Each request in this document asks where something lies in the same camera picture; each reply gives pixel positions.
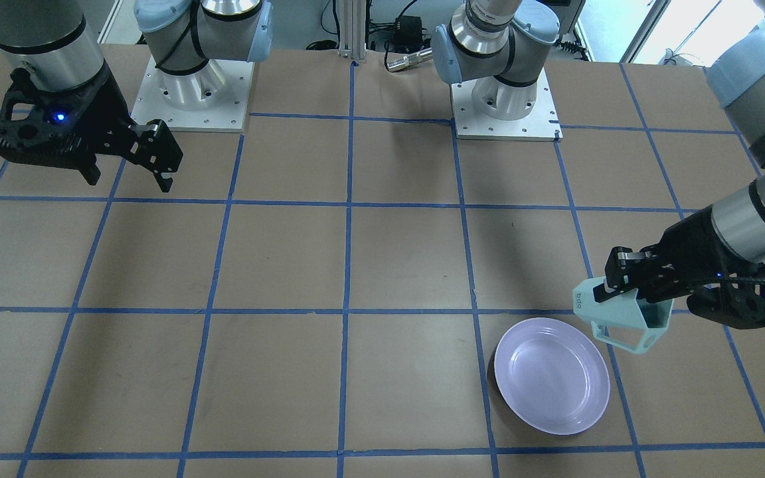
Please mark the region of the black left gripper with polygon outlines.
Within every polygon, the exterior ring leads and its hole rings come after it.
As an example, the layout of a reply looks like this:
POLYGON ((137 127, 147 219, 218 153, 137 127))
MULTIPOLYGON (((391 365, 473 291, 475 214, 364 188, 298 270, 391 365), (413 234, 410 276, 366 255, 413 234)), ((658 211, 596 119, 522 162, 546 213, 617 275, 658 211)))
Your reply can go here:
POLYGON ((689 311, 731 329, 765 328, 765 264, 732 253, 704 208, 670 226, 658 243, 634 252, 614 247, 595 302, 630 293, 648 303, 685 297, 689 311))

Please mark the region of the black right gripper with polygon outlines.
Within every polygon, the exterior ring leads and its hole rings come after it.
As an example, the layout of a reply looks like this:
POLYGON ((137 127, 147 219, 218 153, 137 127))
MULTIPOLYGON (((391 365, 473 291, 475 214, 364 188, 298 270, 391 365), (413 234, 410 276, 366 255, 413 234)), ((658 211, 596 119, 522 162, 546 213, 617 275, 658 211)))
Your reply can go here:
POLYGON ((183 151, 163 120, 135 124, 110 67, 85 84, 46 92, 29 70, 12 70, 0 113, 0 156, 12 163, 76 170, 91 187, 101 178, 98 154, 117 155, 152 173, 169 193, 183 151))

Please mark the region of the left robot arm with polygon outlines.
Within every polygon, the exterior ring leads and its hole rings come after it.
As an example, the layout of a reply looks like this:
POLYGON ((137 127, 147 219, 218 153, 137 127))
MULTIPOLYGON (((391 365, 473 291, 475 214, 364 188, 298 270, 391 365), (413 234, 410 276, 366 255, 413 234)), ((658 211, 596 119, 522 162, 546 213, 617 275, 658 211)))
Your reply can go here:
MULTIPOLYGON (((468 138, 524 139, 534 135, 527 118, 543 115, 537 140, 562 139, 565 123, 540 94, 549 46, 559 38, 558 18, 537 1, 467 1, 431 39, 435 69, 466 95, 455 116, 468 138)), ((637 251, 612 248, 604 275, 573 291, 577 317, 599 334, 608 327, 666 329, 673 302, 685 297, 689 312, 731 329, 765 328, 765 27, 748 33, 710 68, 695 68, 722 109, 724 125, 657 127, 653 107, 625 76, 640 125, 656 159, 655 134, 671 139, 734 136, 763 174, 746 187, 667 228, 655 244, 637 251)))

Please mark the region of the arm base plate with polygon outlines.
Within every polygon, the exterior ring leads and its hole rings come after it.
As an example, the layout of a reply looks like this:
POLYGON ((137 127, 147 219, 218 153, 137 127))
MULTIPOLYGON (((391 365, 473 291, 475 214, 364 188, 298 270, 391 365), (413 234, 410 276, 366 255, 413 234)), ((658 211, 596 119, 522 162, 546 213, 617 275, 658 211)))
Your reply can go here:
POLYGON ((199 72, 174 76, 149 59, 131 117, 161 119, 173 132, 243 133, 255 62, 210 60, 199 72))
POLYGON ((545 69, 517 88, 495 78, 450 85, 456 137, 473 140, 559 141, 564 138, 545 69))

